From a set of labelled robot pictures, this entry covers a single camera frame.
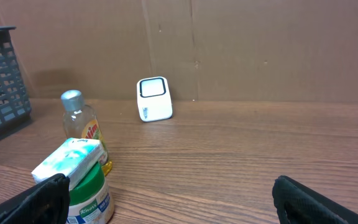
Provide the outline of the yellow liquid bottle grey cap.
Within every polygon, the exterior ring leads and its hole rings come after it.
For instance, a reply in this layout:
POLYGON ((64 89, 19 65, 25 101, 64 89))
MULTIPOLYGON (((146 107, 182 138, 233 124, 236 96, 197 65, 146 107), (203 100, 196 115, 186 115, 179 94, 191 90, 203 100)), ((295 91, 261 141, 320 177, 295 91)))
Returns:
POLYGON ((67 138, 96 139, 104 148, 99 163, 107 176, 112 169, 112 160, 101 132, 96 116, 96 111, 85 103, 85 99, 79 90, 68 90, 61 95, 61 101, 65 109, 63 115, 63 128, 67 138))

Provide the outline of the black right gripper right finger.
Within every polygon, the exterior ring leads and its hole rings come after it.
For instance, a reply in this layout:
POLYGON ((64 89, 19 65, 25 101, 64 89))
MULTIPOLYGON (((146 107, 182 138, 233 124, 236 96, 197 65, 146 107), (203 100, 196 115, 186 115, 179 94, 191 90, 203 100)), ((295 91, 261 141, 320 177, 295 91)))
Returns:
POLYGON ((358 214, 281 175, 272 197, 280 224, 358 224, 358 214))

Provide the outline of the teal tissue pack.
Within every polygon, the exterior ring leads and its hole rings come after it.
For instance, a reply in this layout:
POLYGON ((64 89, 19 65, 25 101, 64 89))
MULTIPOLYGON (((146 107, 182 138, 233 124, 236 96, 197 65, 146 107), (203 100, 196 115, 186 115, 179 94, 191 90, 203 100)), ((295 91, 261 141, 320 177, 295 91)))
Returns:
POLYGON ((106 160, 106 151, 97 139, 67 139, 32 172, 35 183, 41 183, 55 174, 70 179, 69 190, 74 189, 90 169, 106 160))

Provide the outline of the green lid Knorr jar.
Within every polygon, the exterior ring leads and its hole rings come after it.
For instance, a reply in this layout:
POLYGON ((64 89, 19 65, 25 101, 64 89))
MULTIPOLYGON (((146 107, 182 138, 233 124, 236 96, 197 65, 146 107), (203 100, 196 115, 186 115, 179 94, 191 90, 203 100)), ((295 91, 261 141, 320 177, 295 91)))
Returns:
POLYGON ((67 224, 107 224, 114 213, 114 200, 110 194, 103 170, 97 162, 70 191, 67 224))

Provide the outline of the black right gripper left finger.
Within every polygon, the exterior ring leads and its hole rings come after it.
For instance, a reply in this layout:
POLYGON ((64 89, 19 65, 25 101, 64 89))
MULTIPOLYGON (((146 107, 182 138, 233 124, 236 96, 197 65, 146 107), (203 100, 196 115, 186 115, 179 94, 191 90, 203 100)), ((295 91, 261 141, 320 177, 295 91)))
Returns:
POLYGON ((70 178, 55 174, 0 204, 0 224, 65 224, 70 178))

